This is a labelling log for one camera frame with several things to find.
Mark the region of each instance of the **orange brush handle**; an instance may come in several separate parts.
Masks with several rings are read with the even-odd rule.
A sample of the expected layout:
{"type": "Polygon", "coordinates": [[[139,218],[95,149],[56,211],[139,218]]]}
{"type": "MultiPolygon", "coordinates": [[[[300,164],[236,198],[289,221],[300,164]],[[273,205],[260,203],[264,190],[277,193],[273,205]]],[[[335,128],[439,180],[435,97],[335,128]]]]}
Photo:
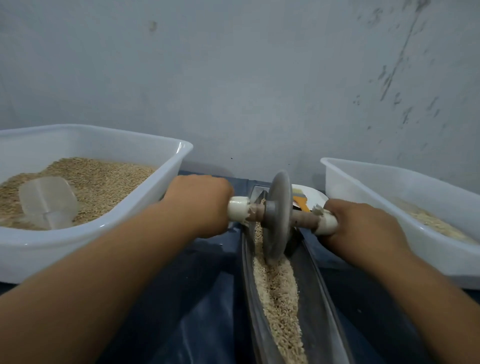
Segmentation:
{"type": "Polygon", "coordinates": [[[310,209],[307,206],[307,198],[306,197],[293,196],[293,201],[295,201],[297,203],[297,205],[300,206],[302,211],[310,212],[310,209]]]}

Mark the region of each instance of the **wall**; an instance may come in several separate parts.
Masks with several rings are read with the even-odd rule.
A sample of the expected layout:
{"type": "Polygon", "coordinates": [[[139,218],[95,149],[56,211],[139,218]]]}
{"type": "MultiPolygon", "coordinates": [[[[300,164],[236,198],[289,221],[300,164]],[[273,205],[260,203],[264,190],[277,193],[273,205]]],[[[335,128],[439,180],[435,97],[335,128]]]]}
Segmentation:
{"type": "Polygon", "coordinates": [[[184,168],[322,188],[320,158],[480,193],[476,0],[0,0],[0,127],[188,140],[184,168]]]}

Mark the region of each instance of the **white container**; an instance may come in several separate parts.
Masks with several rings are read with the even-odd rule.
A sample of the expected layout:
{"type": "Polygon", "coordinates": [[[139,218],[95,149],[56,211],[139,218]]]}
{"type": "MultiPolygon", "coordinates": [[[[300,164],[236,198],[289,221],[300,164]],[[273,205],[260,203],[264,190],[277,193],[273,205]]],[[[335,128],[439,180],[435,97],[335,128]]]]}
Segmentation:
{"type": "Polygon", "coordinates": [[[480,241],[480,195],[398,167],[322,158],[330,198],[367,203],[394,215],[411,249],[464,288],[480,288],[480,245],[460,242],[421,224],[389,200],[427,210],[480,241]]]}
{"type": "Polygon", "coordinates": [[[22,172],[40,172],[60,158],[84,157],[159,167],[111,211],[86,224],[51,231],[0,227],[0,281],[22,282],[158,201],[192,148],[192,144],[178,139],[89,125],[0,131],[0,183],[22,172]]]}

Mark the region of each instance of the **brush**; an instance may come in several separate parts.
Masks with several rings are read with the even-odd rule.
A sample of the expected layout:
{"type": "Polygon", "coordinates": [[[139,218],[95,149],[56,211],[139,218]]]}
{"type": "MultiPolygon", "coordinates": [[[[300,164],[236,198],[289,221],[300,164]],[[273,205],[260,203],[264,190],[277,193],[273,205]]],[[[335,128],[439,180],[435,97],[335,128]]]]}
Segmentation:
{"type": "Polygon", "coordinates": [[[292,188],[293,192],[293,201],[300,206],[302,211],[310,212],[310,209],[307,206],[307,196],[303,194],[303,191],[300,188],[292,188]]]}

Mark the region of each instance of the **person's left hand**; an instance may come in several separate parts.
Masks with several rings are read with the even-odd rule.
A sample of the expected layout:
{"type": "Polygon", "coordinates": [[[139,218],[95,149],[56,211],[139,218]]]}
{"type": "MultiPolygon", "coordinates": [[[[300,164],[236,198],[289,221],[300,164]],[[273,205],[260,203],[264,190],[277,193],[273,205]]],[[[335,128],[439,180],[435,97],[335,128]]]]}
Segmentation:
{"type": "Polygon", "coordinates": [[[209,238],[227,230],[232,196],[233,187],[225,178],[192,174],[175,177],[162,203],[171,204],[196,237],[209,238]]]}

